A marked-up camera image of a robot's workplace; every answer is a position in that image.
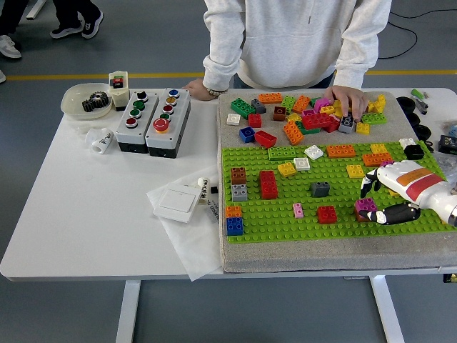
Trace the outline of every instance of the lego baseplate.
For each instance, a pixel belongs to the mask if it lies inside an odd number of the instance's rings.
[[[383,143],[394,161],[406,159],[399,142]],[[428,152],[425,144],[419,142],[426,155],[417,161],[422,166],[444,178],[436,160]],[[280,242],[301,239],[334,239],[348,237],[377,237],[399,234],[420,234],[426,232],[455,231],[451,225],[442,224],[438,215],[431,209],[423,210],[421,217],[414,221],[393,226],[384,226],[373,222],[358,222],[354,214],[354,204],[360,199],[361,179],[349,177],[346,167],[361,165],[363,173],[374,167],[364,166],[362,155],[371,154],[371,144],[354,144],[356,156],[352,158],[328,158],[326,146],[318,146],[324,155],[311,160],[308,171],[298,171],[290,177],[283,177],[278,165],[285,161],[271,161],[267,149],[225,148],[222,149],[222,166],[226,206],[239,206],[243,218],[243,234],[228,236],[230,243]],[[289,147],[297,157],[306,157],[307,146]],[[231,168],[244,167],[246,170],[246,188],[248,199],[245,202],[233,202],[231,199]],[[278,187],[278,198],[264,200],[258,175],[261,170],[272,170]],[[312,197],[311,184],[328,182],[330,192],[327,197]],[[376,206],[383,209],[398,204],[402,198],[391,195],[381,187],[372,191]],[[300,203],[303,208],[302,219],[296,219],[293,204]],[[319,224],[316,214],[318,207],[334,206],[337,222]]]

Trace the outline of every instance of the white lego block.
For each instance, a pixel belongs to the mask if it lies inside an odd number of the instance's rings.
[[[311,168],[306,157],[295,158],[293,159],[293,162],[295,164],[295,169],[297,169],[299,172],[302,170],[309,170]]]
[[[241,115],[229,113],[227,116],[227,125],[238,126],[240,124]]]
[[[323,151],[320,150],[316,145],[313,145],[305,149],[305,154],[314,161],[315,159],[323,156]]]
[[[403,150],[408,146],[408,145],[416,145],[414,139],[412,138],[402,138],[399,140],[401,147]]]

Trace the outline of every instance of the magenta lego block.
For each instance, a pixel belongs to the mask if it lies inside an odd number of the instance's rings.
[[[303,218],[303,208],[299,202],[293,204],[293,213],[295,214],[295,218]]]
[[[328,100],[327,98],[317,99],[316,102],[314,103],[314,111],[316,111],[316,113],[319,113],[319,111],[321,110],[321,107],[324,107],[324,106],[330,106],[330,100]]]
[[[356,208],[356,212],[358,213],[362,209],[368,212],[374,212],[378,211],[378,207],[374,203],[373,198],[365,198],[365,199],[359,199],[356,200],[356,203],[354,204]]]

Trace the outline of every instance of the red lego block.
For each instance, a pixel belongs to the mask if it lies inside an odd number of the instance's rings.
[[[254,134],[254,138],[257,143],[259,143],[261,146],[266,147],[267,149],[274,146],[274,144],[276,144],[276,140],[277,140],[277,138],[275,136],[273,136],[265,131],[262,131],[262,130],[257,131]]]
[[[335,207],[333,206],[320,206],[317,209],[317,217],[319,224],[333,224],[338,219],[336,217]]]
[[[317,113],[310,116],[304,116],[301,120],[307,130],[328,127],[331,124],[328,114]]]
[[[258,113],[248,115],[248,123],[250,127],[262,127],[262,116]]]
[[[336,118],[335,116],[329,116],[330,117],[330,125],[327,127],[324,127],[323,129],[326,130],[328,133],[331,133],[333,131],[338,130],[340,127],[340,120]]]
[[[258,173],[258,177],[260,179],[262,199],[276,199],[278,197],[278,187],[276,186],[274,171],[262,170]]]

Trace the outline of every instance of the white sneaker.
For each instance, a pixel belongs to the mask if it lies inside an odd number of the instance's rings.
[[[14,42],[5,34],[0,36],[0,52],[10,59],[20,59],[22,57],[19,50],[14,47]]]

